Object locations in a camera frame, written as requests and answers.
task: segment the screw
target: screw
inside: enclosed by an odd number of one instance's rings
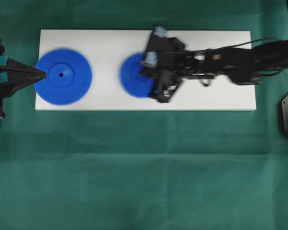
[[[169,87],[168,87],[168,90],[170,90],[170,91],[173,91],[173,90],[175,90],[176,89],[176,85],[170,85]]]
[[[212,59],[213,59],[213,60],[220,60],[220,59],[221,59],[221,55],[220,55],[220,54],[214,54],[214,55],[212,56]]]

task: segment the green fabric background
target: green fabric background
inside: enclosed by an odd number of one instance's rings
[[[29,65],[40,29],[156,23],[288,39],[285,0],[0,0],[6,55]],[[0,122],[0,230],[288,230],[287,93],[288,70],[254,112],[37,112],[27,87]]]

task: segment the blue plastic gear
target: blue plastic gear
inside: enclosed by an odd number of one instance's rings
[[[148,97],[154,85],[154,80],[142,74],[141,61],[143,54],[134,54],[127,58],[120,69],[120,81],[124,89],[135,97]]]
[[[52,50],[38,61],[36,68],[46,72],[47,78],[34,84],[35,91],[51,104],[67,105],[80,100],[92,83],[90,64],[74,50]]]

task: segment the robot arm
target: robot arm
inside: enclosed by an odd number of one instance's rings
[[[4,46],[0,39],[0,120],[5,118],[3,99],[18,90],[46,78],[43,71],[24,65],[3,55]]]
[[[238,85],[260,84],[262,76],[273,76],[288,68],[288,41],[270,42],[253,49],[237,48],[244,44],[187,51],[184,43],[167,38],[166,29],[156,26],[142,61],[141,73],[155,80],[149,96],[168,103],[183,79],[211,81],[218,75],[227,75]]]

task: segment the white platform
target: white platform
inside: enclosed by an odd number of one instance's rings
[[[57,106],[36,95],[37,110],[255,110],[254,86],[238,86],[225,76],[210,87],[188,80],[170,103],[130,96],[120,84],[120,67],[131,54],[143,52],[151,31],[144,30],[41,30],[39,57],[66,47],[83,54],[93,70],[89,92],[78,102]],[[249,31],[169,31],[187,44],[188,50],[201,50],[250,41]]]

